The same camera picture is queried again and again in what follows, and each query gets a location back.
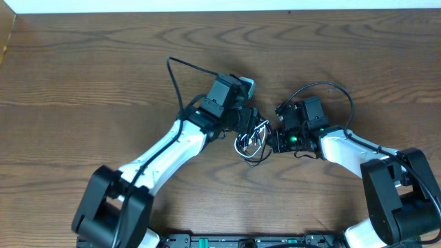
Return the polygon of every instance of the wooden table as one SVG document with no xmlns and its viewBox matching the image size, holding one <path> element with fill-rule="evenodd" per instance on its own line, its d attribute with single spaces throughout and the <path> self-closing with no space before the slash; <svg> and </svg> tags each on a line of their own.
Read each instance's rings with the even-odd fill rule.
<svg viewBox="0 0 441 248">
<path fill-rule="evenodd" d="M 167 56 L 256 81 L 274 108 L 330 80 L 356 104 L 351 129 L 418 147 L 441 182 L 441 11 L 357 10 L 19 15 L 0 71 L 0 247 L 73 247 L 92 172 L 146 151 L 178 111 Z M 173 65 L 184 102 L 213 77 Z M 311 88 L 334 124 L 349 114 Z M 234 135 L 188 161 L 156 197 L 151 226 L 216 234 L 340 231 L 367 217 L 362 181 L 324 161 L 276 154 L 248 167 Z"/>
</svg>

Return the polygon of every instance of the white wall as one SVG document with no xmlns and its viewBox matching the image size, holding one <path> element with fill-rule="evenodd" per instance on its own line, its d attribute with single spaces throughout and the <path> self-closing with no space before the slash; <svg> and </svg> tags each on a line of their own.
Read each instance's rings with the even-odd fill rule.
<svg viewBox="0 0 441 248">
<path fill-rule="evenodd" d="M 5 0 L 17 14 L 441 8 L 441 0 Z"/>
</svg>

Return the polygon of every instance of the black cable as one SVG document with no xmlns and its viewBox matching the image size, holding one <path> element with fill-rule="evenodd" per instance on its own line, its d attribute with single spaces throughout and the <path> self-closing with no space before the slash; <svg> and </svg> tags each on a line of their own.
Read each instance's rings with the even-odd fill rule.
<svg viewBox="0 0 441 248">
<path fill-rule="evenodd" d="M 218 140 L 223 140 L 223 139 L 225 139 L 225 138 L 227 138 L 227 130 L 222 130 L 222 132 L 223 132 L 223 137 L 218 137 L 217 139 Z"/>
<path fill-rule="evenodd" d="M 171 65 L 170 65 L 170 61 L 171 60 L 173 60 L 173 61 L 176 61 L 176 62 L 179 62 L 179 63 L 182 63 L 182 64 L 184 64 L 184 65 L 188 65 L 188 66 L 190 66 L 191 68 L 194 68 L 194 69 L 197 69 L 197 70 L 200 70 L 200 71 L 202 71 L 202 72 L 206 72 L 206 73 L 209 73 L 209 74 L 213 74 L 213 75 L 217 75 L 217 72 L 212 72 L 212 71 L 210 71 L 210 70 L 206 70 L 206 69 L 204 69 L 204 68 L 200 68 L 200 67 L 198 67 L 198 66 L 195 66 L 195 65 L 192 65 L 192 64 L 190 64 L 190 63 L 188 63 L 188 62 L 185 62 L 185 61 L 182 61 L 182 60 L 180 60 L 180 59 L 176 59 L 176 58 L 174 58 L 174 57 L 168 57 L 167 58 L 167 69 L 168 69 L 168 72 L 169 72 L 169 74 L 170 74 L 170 77 L 172 78 L 172 82 L 173 82 L 173 86 L 174 86 L 174 89 L 176 90 L 176 95 L 177 95 L 177 97 L 178 97 L 178 101 L 179 101 L 179 112 L 181 113 L 181 117 L 184 115 L 184 106 L 183 106 L 183 103 L 182 103 L 182 97 L 181 97 L 181 93 L 179 92 L 179 86 L 178 86 L 178 83 L 176 82 L 176 79 L 174 78 L 174 74 L 173 74 L 173 71 L 172 71 L 172 67 L 171 67 Z M 197 99 L 196 101 L 194 101 L 195 99 L 193 99 L 193 101 L 194 101 L 194 103 L 193 104 L 195 104 L 195 102 L 197 102 L 198 100 L 200 100 L 202 97 L 200 97 L 199 99 Z M 133 193 L 133 191 L 134 191 L 134 185 L 136 184 L 136 182 L 137 182 L 137 180 L 138 180 L 138 178 L 141 176 L 141 174 L 145 171 L 145 169 L 147 168 L 147 166 L 153 161 L 153 160 L 155 160 L 159 155 L 161 155 L 168 147 L 170 147 L 170 145 L 172 145 L 175 141 L 177 141 L 178 139 L 179 139 L 179 136 L 181 135 L 181 132 L 182 132 L 182 128 L 183 128 L 183 123 L 184 123 L 184 120 L 183 120 L 183 118 L 181 118 L 180 119 L 180 124 L 179 124 L 179 130 L 178 130 L 178 133 L 173 137 L 173 139 L 170 141 L 170 142 L 168 142 L 166 145 L 164 145 L 159 151 L 157 151 L 157 153 L 155 153 L 155 154 L 153 154 L 144 164 L 142 164 L 140 167 L 139 167 L 139 169 L 138 169 L 138 171 L 137 171 L 137 173 L 135 174 L 135 176 L 134 176 L 134 178 L 132 179 L 132 182 L 129 184 L 129 186 L 127 187 L 128 188 L 128 190 L 127 190 L 127 193 L 126 193 L 126 195 L 125 195 L 125 198 L 124 198 L 124 201 L 123 201 L 123 206 L 121 207 L 121 214 L 120 214 L 120 216 L 119 216 L 119 218 L 118 218 L 118 222 L 116 223 L 116 227 L 115 227 L 115 230 L 114 230 L 114 237 L 113 237 L 113 241 L 112 241 L 112 248 L 117 248 L 118 246 L 119 246 L 119 243 L 118 243 L 118 237 L 119 237 L 119 233 L 120 233 L 120 231 L 121 231 L 121 225 L 122 225 L 122 220 L 123 220 L 123 218 L 124 218 L 124 214 L 125 214 L 125 212 L 126 212 L 126 209 L 127 209 L 127 202 L 128 202 L 128 199 L 130 198 L 130 196 L 132 195 L 132 193 Z"/>
<path fill-rule="evenodd" d="M 328 240 L 326 240 L 325 235 L 321 234 L 318 231 L 308 231 L 305 235 L 303 235 L 303 241 L 305 241 L 306 240 L 306 236 L 308 236 L 310 234 L 315 234 L 315 235 L 322 236 L 323 239 L 325 240 L 326 244 L 328 245 L 328 247 L 331 247 L 331 244 L 329 244 Z"/>
<path fill-rule="evenodd" d="M 311 155 L 308 155 L 308 154 L 303 154 L 302 156 L 297 156 L 297 154 L 298 154 L 299 152 L 303 152 L 303 151 L 295 151 L 295 152 L 294 152 L 294 157 L 295 157 L 295 158 L 310 158 L 310 159 L 318 159 L 318 156 L 317 156 L 317 155 L 316 155 L 315 157 L 313 157 L 313 156 L 311 156 Z"/>
<path fill-rule="evenodd" d="M 204 98 L 206 98 L 206 97 L 207 97 L 206 94 L 199 94 L 199 95 L 195 96 L 195 97 L 193 98 L 193 100 L 191 100 L 191 101 L 188 103 L 187 107 L 185 107 L 185 109 L 184 109 L 184 114 L 187 114 L 187 111 L 188 111 L 188 109 L 190 108 L 190 106 L 193 106 L 195 103 L 197 103 L 198 101 L 200 101 L 201 99 L 204 99 Z M 181 111 L 179 111 L 178 114 L 176 114 L 176 120 L 177 120 L 180 116 L 181 116 Z"/>
<path fill-rule="evenodd" d="M 302 243 L 287 243 L 281 245 L 273 245 L 267 248 L 290 248 L 290 247 L 320 248 L 317 245 L 302 244 Z"/>
<path fill-rule="evenodd" d="M 272 130 L 271 125 L 269 123 L 266 123 L 265 128 L 268 130 L 268 136 L 269 136 L 271 134 L 271 130 Z M 265 154 L 266 146 L 267 146 L 267 143 L 265 142 L 265 144 L 263 144 L 262 152 L 260 153 L 260 158 L 258 160 L 252 160 L 250 158 L 245 158 L 244 156 L 241 156 L 241 155 L 240 155 L 240 157 L 243 158 L 243 160 L 250 167 L 256 167 L 256 166 L 260 165 L 261 162 L 267 160 L 269 158 L 269 156 L 271 155 L 272 150 L 270 149 L 268 154 L 265 157 L 263 157 L 263 154 Z"/>
<path fill-rule="evenodd" d="M 179 63 L 184 64 L 184 65 L 190 66 L 191 68 L 194 68 L 194 69 L 196 69 L 196 70 L 200 70 L 201 72 L 205 72 L 205 73 L 208 73 L 208 74 L 211 74 L 211 75 L 214 75 L 214 76 L 217 76 L 217 75 L 218 75 L 217 72 L 213 72 L 213 71 L 211 71 L 211 70 L 207 70 L 207 69 L 205 69 L 205 68 L 198 67 L 197 65 L 193 65 L 193 64 L 191 64 L 191 63 L 188 63 L 188 62 L 182 61 L 182 60 L 177 59 L 177 58 L 174 58 L 174 57 L 169 57 L 169 59 L 170 59 L 170 60 L 173 60 L 173 61 L 176 61 L 176 62 L 179 62 Z"/>
<path fill-rule="evenodd" d="M 343 129 L 343 133 L 345 134 L 345 136 L 346 136 L 348 139 L 350 139 L 351 141 L 353 141 L 353 142 L 355 142 L 355 143 L 357 143 L 357 144 L 359 144 L 359 145 L 362 145 L 362 146 L 364 146 L 364 147 L 367 147 L 367 148 L 369 148 L 369 149 L 372 149 L 373 151 L 379 152 L 379 153 L 381 153 L 381 154 L 387 155 L 389 158 L 391 158 L 391 159 L 397 161 L 401 166 L 403 166 L 403 167 L 407 170 L 407 172 L 408 172 L 411 176 L 413 176 L 413 177 L 418 181 L 418 183 L 420 184 L 422 190 L 424 190 L 424 191 L 427 193 L 427 195 L 429 196 L 431 202 L 432 202 L 433 205 L 435 206 L 435 210 L 436 210 L 436 212 L 437 212 L 437 214 L 438 214 L 438 218 L 440 219 L 440 222 L 441 222 L 441 208 L 440 208 L 440 203 L 438 202 L 438 200 L 435 199 L 435 197 L 433 197 L 433 194 L 430 192 L 429 188 L 427 188 L 427 186 L 426 186 L 426 184 L 424 183 L 424 181 L 420 178 L 419 175 L 417 175 L 417 173 L 416 173 L 412 168 L 410 168 L 405 162 L 403 162 L 403 161 L 402 161 L 400 158 L 398 158 L 396 155 L 391 154 L 391 153 L 389 153 L 389 152 L 386 152 L 386 151 L 382 150 L 381 146 L 374 147 L 374 146 L 372 146 L 372 145 L 366 144 L 366 143 L 364 143 L 364 142 L 362 142 L 362 141 L 359 141 L 358 139 L 352 137 L 352 134 L 348 134 L 348 133 L 347 133 L 347 129 L 348 129 L 348 127 L 349 127 L 349 124 L 350 124 L 351 121 L 352 121 L 353 114 L 354 114 L 354 112 L 355 112 L 355 107 L 353 106 L 353 101 L 352 101 L 351 96 L 349 95 L 349 93 L 348 93 L 345 89 L 343 89 L 342 87 L 340 87 L 339 85 L 337 85 L 337 84 L 335 84 L 335 83 L 327 82 L 327 81 L 320 81 L 320 82 L 316 82 L 316 83 L 311 83 L 311 84 L 309 84 L 309 85 L 306 85 L 306 86 L 300 88 L 298 91 L 296 91 L 294 94 L 292 94 L 292 95 L 289 97 L 288 100 L 286 100 L 281 106 L 278 107 L 277 111 L 280 113 L 280 112 L 283 110 L 283 108 L 285 108 L 285 106 L 288 104 L 288 102 L 289 102 L 291 99 L 293 99 L 298 93 L 302 92 L 303 90 L 307 89 L 308 87 L 315 86 L 315 85 L 331 85 L 331 86 L 336 87 L 336 88 L 339 89 L 341 92 L 343 92 L 343 94 L 346 95 L 346 97 L 347 97 L 348 100 L 349 100 L 349 104 L 350 104 L 350 106 L 351 106 L 351 114 L 349 115 L 349 119 L 348 119 L 348 121 L 346 122 L 346 125 L 345 125 L 345 127 L 344 127 L 344 129 Z M 437 243 L 437 242 L 440 241 L 440 240 L 441 240 L 441 228 L 440 228 L 440 231 L 438 232 L 438 235 L 437 235 L 435 238 L 431 239 L 431 240 L 424 240 L 424 241 L 415 241 L 415 240 L 412 240 L 412 241 L 403 241 L 403 242 L 411 242 L 411 243 L 413 243 L 413 244 L 417 244 L 417 245 L 432 245 L 432 244 Z"/>
</svg>

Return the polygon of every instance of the white cable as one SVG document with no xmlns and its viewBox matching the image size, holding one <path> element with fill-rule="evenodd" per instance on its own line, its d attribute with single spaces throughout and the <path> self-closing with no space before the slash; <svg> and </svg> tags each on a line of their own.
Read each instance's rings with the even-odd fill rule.
<svg viewBox="0 0 441 248">
<path fill-rule="evenodd" d="M 267 124 L 268 122 L 269 122 L 268 120 L 263 121 L 261 124 L 257 125 L 257 126 L 254 128 L 254 130 L 259 129 L 259 133 L 261 133 L 262 131 L 260 131 L 260 127 L 262 127 L 262 125 L 264 125 L 264 124 Z M 254 135 L 255 135 L 255 134 L 256 134 L 256 133 L 254 132 L 253 135 L 252 135 L 249 139 L 252 140 L 252 139 L 254 138 Z"/>
<path fill-rule="evenodd" d="M 268 123 L 268 121 L 264 121 L 264 122 L 262 122 L 260 125 L 258 125 L 258 126 L 257 126 L 256 128 L 254 128 L 254 129 L 257 129 L 257 128 L 261 127 L 262 124 L 266 124 L 266 123 Z M 256 151 L 255 151 L 252 155 L 250 155 L 250 156 L 242 154 L 242 153 L 237 149 L 237 146 L 236 146 L 236 144 L 237 144 L 237 138 L 236 138 L 236 140 L 234 141 L 234 149 L 235 149 L 236 152 L 237 152 L 239 155 L 241 155 L 242 157 L 244 157 L 244 158 L 252 158 L 252 157 L 255 156 L 255 155 L 257 154 L 257 152 L 262 148 L 262 144 L 265 142 L 265 137 L 266 137 L 266 135 L 267 135 L 267 129 L 264 128 L 264 129 L 263 129 L 263 138 L 262 138 L 262 141 L 259 143 L 259 148 L 257 148 Z"/>
</svg>

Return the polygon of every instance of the wood grain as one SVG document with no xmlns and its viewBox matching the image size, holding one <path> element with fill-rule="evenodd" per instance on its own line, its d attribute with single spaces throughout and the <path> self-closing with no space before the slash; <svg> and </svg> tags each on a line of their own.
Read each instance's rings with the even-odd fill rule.
<svg viewBox="0 0 441 248">
<path fill-rule="evenodd" d="M 70 223 L 91 173 L 136 158 L 174 120 L 169 55 L 253 78 L 252 104 L 273 126 L 293 91 L 337 82 L 356 104 L 352 130 L 422 149 L 441 182 L 441 10 L 20 15 L 0 71 L 0 247 L 74 246 Z M 186 102 L 212 85 L 174 69 Z M 341 93 L 307 96 L 332 123 L 346 121 Z M 367 217 L 362 181 L 342 167 L 281 154 L 251 169 L 233 140 L 176 172 L 153 228 L 292 234 Z"/>
<path fill-rule="evenodd" d="M 9 37 L 14 26 L 15 13 L 4 0 L 0 0 L 0 65 L 6 51 Z"/>
</svg>

